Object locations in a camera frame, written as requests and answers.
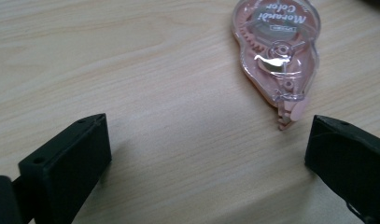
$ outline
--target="correction tape gear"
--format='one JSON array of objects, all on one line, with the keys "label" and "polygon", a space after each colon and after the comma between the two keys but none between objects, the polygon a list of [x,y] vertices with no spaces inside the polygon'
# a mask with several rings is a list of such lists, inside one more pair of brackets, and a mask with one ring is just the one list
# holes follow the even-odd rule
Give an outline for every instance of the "correction tape gear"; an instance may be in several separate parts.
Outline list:
[{"label": "correction tape gear", "polygon": [[301,118],[316,74],[320,18],[307,0],[242,0],[232,18],[246,75],[271,105],[279,129]]}]

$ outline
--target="correction tape dispenser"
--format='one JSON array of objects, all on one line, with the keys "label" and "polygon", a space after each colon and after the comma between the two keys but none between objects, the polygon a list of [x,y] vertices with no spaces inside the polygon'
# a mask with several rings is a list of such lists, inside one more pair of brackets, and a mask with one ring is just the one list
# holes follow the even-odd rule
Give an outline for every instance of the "correction tape dispenser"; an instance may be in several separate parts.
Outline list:
[{"label": "correction tape dispenser", "polygon": [[301,118],[318,67],[320,18],[307,0],[242,0],[232,18],[242,67],[278,110],[279,129]]}]

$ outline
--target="wooden table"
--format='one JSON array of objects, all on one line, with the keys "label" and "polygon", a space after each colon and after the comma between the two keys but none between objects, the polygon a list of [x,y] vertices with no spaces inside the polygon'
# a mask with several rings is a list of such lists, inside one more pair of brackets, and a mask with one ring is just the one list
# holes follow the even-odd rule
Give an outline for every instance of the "wooden table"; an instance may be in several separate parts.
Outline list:
[{"label": "wooden table", "polygon": [[312,1],[312,101],[280,132],[240,67],[236,3],[0,1],[0,175],[104,112],[113,162],[74,223],[361,223],[303,157],[315,114],[380,137],[380,8]]}]

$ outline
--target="pink correction tape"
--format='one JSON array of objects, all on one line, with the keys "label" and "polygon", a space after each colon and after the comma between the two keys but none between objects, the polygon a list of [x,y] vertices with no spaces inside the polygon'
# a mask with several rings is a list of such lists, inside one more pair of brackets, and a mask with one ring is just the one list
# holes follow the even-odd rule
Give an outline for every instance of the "pink correction tape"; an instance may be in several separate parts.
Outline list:
[{"label": "pink correction tape", "polygon": [[279,129],[301,118],[318,67],[320,19],[307,0],[242,0],[233,33],[247,76],[278,108]]}]

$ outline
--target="black object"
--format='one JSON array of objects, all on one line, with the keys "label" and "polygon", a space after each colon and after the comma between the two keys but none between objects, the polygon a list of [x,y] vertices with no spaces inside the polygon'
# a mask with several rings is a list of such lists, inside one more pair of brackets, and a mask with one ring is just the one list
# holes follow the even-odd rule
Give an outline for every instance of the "black object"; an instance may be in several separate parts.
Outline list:
[{"label": "black object", "polygon": [[347,122],[314,117],[305,165],[365,223],[380,223],[380,138]]},{"label": "black object", "polygon": [[71,223],[110,162],[106,115],[78,120],[0,176],[0,224]]}]

